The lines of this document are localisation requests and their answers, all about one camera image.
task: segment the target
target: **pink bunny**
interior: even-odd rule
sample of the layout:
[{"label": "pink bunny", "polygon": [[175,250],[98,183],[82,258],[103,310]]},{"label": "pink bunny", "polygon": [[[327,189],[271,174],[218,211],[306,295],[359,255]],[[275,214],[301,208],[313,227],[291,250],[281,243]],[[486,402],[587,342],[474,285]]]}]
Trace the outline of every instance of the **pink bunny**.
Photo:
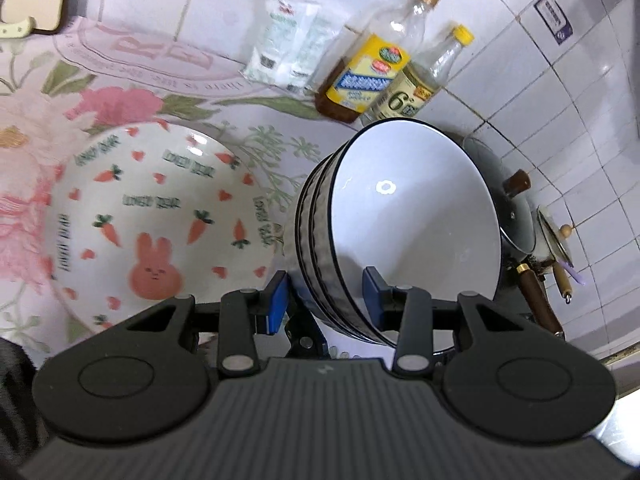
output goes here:
[{"label": "pink bunny", "polygon": [[129,286],[145,300],[165,300],[180,292],[182,276],[170,262],[171,242],[158,238],[155,249],[152,245],[149,233],[138,235],[138,263],[129,273]]}]

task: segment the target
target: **yellow label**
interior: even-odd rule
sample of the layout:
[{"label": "yellow label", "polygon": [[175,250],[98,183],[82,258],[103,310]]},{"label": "yellow label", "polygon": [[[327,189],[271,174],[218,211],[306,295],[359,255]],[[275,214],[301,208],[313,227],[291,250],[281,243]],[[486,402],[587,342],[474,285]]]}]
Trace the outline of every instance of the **yellow label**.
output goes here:
[{"label": "yellow label", "polygon": [[404,67],[398,77],[371,105],[370,113],[378,120],[388,117],[413,117],[435,94],[411,70]]},{"label": "yellow label", "polygon": [[326,95],[331,101],[363,113],[409,62],[403,49],[372,34]]}]

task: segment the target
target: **knife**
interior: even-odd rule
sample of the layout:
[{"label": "knife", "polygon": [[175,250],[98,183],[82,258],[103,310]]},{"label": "knife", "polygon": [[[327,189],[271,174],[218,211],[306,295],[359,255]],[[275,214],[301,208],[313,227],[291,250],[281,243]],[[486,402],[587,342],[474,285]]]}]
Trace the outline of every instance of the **knife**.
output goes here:
[{"label": "knife", "polygon": [[0,0],[0,40],[24,38],[31,34],[34,27],[33,18],[31,16],[19,23],[5,23],[2,21],[1,11],[3,3],[4,0]]}]

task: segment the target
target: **tablecloth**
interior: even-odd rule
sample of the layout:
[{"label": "tablecloth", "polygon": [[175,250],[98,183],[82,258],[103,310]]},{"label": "tablecloth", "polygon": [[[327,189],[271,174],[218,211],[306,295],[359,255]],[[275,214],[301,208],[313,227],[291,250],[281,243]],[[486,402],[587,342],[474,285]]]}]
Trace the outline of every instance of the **tablecloth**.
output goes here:
[{"label": "tablecloth", "polygon": [[0,42],[0,336],[42,357],[90,334],[52,293],[44,211],[64,162],[111,127],[168,121],[219,140],[254,172],[273,221],[284,223],[311,169],[354,131],[248,82],[240,68],[84,18],[59,35]]}]

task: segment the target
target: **bottle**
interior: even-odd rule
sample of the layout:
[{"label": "bottle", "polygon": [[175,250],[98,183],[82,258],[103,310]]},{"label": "bottle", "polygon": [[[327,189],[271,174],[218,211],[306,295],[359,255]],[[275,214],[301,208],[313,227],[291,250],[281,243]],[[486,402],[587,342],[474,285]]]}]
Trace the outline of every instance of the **bottle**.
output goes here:
[{"label": "bottle", "polygon": [[449,80],[462,49],[474,40],[466,27],[454,27],[446,40],[415,56],[362,115],[365,126],[388,117],[413,117]]},{"label": "bottle", "polygon": [[426,13],[439,0],[409,0],[382,10],[334,67],[316,94],[322,115],[353,123],[422,44]]}]

